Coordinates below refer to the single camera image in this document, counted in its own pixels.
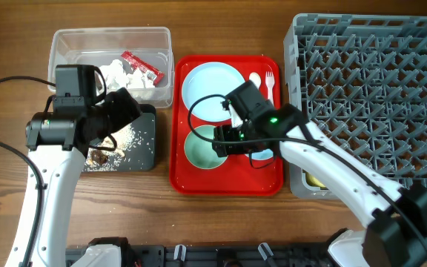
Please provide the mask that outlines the light blue plate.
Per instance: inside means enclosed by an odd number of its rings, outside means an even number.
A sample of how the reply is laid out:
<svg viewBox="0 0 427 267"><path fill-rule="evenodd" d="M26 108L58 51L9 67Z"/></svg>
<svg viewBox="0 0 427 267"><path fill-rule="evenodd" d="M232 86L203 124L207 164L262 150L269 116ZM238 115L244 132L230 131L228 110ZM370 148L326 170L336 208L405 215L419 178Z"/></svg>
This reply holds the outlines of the light blue plate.
<svg viewBox="0 0 427 267"><path fill-rule="evenodd" d="M219 94L226 96L245 82L242 74L234 67L221 62L207 62L195 67L182 83L182 100L189 110L202 97ZM192 115L206 122L223 122L231 118L223 109L222 97L201 101Z"/></svg>

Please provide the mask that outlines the white plastic spoon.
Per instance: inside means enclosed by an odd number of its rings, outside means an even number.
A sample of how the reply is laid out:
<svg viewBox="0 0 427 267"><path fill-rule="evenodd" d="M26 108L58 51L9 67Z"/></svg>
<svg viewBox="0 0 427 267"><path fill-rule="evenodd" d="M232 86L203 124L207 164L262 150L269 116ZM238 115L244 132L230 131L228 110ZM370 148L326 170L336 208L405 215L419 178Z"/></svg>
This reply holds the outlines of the white plastic spoon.
<svg viewBox="0 0 427 267"><path fill-rule="evenodd" d="M261 77L258 73L252 72L249 75L249 79L254 83L257 89L260 89L260 86L262 84Z"/></svg>

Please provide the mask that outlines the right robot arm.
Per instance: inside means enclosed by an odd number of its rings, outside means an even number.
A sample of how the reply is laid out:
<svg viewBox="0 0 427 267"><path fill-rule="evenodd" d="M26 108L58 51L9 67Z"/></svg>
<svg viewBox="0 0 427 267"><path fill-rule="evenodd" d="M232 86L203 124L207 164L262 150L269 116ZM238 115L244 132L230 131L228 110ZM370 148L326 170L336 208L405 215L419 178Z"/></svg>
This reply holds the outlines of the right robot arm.
<svg viewBox="0 0 427 267"><path fill-rule="evenodd" d="M401 186L345 152L292 105L251 107L226 101L239 124L214 130L219 156L271 149L319 178L364 231L346 230L328 246L339 266L421 266L427 261L427 189Z"/></svg>

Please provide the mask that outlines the green bowl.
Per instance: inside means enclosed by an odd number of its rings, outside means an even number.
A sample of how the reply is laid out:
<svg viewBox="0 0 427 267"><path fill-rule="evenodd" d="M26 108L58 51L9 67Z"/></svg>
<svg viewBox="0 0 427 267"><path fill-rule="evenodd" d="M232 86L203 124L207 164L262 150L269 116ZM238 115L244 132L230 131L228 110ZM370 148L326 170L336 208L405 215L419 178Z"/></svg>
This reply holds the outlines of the green bowl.
<svg viewBox="0 0 427 267"><path fill-rule="evenodd" d="M185 139L184 152L190 164L204 170L218 168L227 160L226 156L217 155L210 142L200 139L193 132Z"/></svg>

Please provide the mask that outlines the light blue bowl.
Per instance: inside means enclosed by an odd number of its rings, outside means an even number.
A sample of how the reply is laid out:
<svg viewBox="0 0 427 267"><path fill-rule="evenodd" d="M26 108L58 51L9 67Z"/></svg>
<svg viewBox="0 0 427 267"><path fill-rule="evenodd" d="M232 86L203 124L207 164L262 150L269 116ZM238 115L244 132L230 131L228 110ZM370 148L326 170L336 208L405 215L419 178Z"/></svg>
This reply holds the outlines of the light blue bowl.
<svg viewBox="0 0 427 267"><path fill-rule="evenodd" d="M270 149L266 149L259 152L246 153L245 156L252 158L252 160L264 161L273 158L274 152Z"/></svg>

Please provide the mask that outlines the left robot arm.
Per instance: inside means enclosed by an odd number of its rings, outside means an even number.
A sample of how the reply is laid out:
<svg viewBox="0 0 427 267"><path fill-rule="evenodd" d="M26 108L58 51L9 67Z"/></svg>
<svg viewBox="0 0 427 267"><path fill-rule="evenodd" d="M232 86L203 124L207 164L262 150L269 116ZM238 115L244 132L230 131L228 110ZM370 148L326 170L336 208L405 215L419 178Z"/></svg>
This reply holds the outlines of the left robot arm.
<svg viewBox="0 0 427 267"><path fill-rule="evenodd" d="M88 151L141 116L128 91L98 93L93 65L59 65L52 111L26 126L27 187L7 266L64 266L76 184Z"/></svg>

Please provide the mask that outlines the white tissue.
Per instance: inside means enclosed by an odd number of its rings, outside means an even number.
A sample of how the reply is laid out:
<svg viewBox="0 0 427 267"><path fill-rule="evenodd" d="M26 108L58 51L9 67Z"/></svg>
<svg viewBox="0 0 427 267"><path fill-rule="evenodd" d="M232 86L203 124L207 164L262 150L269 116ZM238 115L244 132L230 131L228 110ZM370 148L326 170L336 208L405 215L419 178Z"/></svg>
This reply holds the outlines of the white tissue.
<svg viewBox="0 0 427 267"><path fill-rule="evenodd" d="M108 90L117 90L119 88L155 88L152 80L146 73L140 69L135 69L132 73L127 73L123 62L114 59L109 65L99 67Z"/></svg>

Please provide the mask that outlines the red snack wrapper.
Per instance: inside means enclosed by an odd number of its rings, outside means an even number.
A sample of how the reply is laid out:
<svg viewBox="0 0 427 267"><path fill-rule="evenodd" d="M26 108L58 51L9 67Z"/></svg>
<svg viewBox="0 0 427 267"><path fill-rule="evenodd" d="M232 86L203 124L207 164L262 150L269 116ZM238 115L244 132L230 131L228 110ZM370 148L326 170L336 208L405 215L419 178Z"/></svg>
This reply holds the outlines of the red snack wrapper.
<svg viewBox="0 0 427 267"><path fill-rule="evenodd" d="M145 74L148 80L151 80L154 85L158 85L165 76L162 71L158 70L154 66L148 64L127 50L121 55L121 57L134 70L140 70L143 74Z"/></svg>

